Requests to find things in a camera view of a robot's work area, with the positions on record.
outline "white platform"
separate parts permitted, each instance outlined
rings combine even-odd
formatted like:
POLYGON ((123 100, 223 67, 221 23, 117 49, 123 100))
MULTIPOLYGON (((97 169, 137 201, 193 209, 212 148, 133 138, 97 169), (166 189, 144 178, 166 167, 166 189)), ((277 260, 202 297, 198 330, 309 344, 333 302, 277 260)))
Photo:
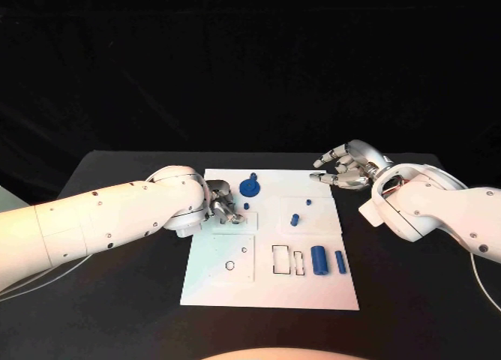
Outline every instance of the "white platform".
POLYGON ((247 223, 221 225, 216 218, 193 236, 182 305, 359 310, 340 220, 330 186, 310 180, 310 170, 208 169, 206 180, 231 184, 236 212, 247 223), (261 192, 244 197, 241 182, 257 173, 261 192), (300 215, 298 226, 291 225, 300 215), (291 274, 275 274, 272 245, 287 245, 291 274), (322 245, 330 274, 316 275, 310 248, 322 245), (343 251, 347 274, 340 274, 336 251, 343 251), (303 253, 297 275, 294 251, 303 253))

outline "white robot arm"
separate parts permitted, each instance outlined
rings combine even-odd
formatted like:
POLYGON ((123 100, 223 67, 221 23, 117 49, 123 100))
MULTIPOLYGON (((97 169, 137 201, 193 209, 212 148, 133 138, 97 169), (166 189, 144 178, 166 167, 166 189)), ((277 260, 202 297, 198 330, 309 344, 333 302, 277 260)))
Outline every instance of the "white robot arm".
POLYGON ((333 159, 339 175, 314 173, 310 177, 353 190, 373 185, 372 199, 359 211, 375 227, 386 223, 411 242, 440 228, 473 254, 501 263, 500 189, 469 189, 431 165, 395 165, 360 140, 329 151, 314 166, 333 159))
POLYGON ((229 184, 205 181, 186 166, 149 181, 105 187, 0 214, 0 292, 27 276, 156 233, 200 231, 218 215, 239 223, 229 184))

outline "black tabletop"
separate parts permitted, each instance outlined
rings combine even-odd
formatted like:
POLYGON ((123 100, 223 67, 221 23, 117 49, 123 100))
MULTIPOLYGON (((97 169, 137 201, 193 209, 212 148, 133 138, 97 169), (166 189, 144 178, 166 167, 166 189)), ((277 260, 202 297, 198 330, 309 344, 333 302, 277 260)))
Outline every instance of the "black tabletop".
MULTIPOLYGON (((61 197, 159 168, 310 170, 320 154, 95 151, 61 197)), ((431 154, 395 162, 440 166, 431 154)), ((0 304, 0 359, 200 359, 255 347, 330 350, 369 359, 501 359, 501 316, 470 255, 435 230, 417 243, 358 208, 369 192, 333 189, 360 311, 180 306, 192 238, 161 230, 97 255, 49 286, 0 304)), ((501 265, 480 259, 501 304, 501 265)))

